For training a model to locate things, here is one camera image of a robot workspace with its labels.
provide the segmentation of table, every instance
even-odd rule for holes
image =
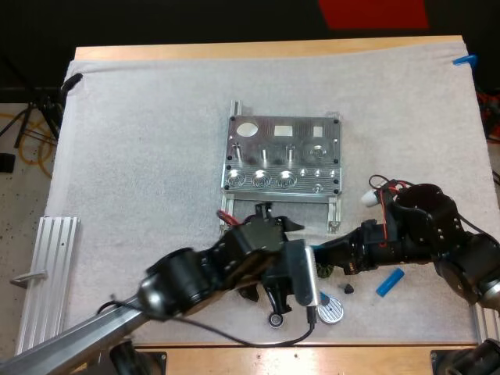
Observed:
[[[76,60],[155,60],[313,56],[461,41],[460,36],[285,41],[221,45],[145,45],[77,48]],[[430,373],[431,346],[316,348],[169,348],[172,373]]]

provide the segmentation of black background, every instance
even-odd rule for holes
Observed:
[[[429,30],[329,30],[315,0],[2,0],[0,50],[36,87],[57,88],[77,46],[461,34],[485,90],[500,88],[500,2],[427,0]],[[0,102],[27,100],[0,64]]]

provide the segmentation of rectangular hole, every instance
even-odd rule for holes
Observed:
[[[312,136],[313,137],[322,137],[323,136],[323,127],[313,127],[312,128]]]
[[[292,137],[294,135],[294,128],[290,125],[276,125],[274,127],[275,137]]]

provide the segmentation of blue cylinder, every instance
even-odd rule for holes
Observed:
[[[405,276],[401,268],[396,268],[391,275],[377,288],[377,294],[384,297]]]

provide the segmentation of black stand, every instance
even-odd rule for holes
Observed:
[[[10,61],[6,55],[1,56],[4,64],[12,71],[12,73],[17,77],[17,79],[23,84],[27,91],[30,92],[32,100],[28,103],[28,107],[21,111],[10,123],[5,126],[4,129],[0,130],[0,136],[2,136],[21,116],[24,116],[23,123],[21,124],[20,131],[17,135],[16,143],[14,148],[18,148],[21,138],[23,135],[36,138],[40,141],[45,141],[52,143],[55,139],[59,139],[59,131],[63,123],[63,110],[66,104],[66,94],[73,86],[81,80],[82,75],[76,74],[71,77],[64,85],[61,87],[59,93],[59,101],[54,100],[50,95],[46,94],[43,90],[41,94],[37,94],[33,85],[27,80],[27,78],[16,68],[16,66]],[[31,112],[33,109],[38,109],[43,115],[48,127],[52,133],[52,137],[46,137],[44,134],[38,133],[34,130],[27,130],[27,124],[30,119]]]

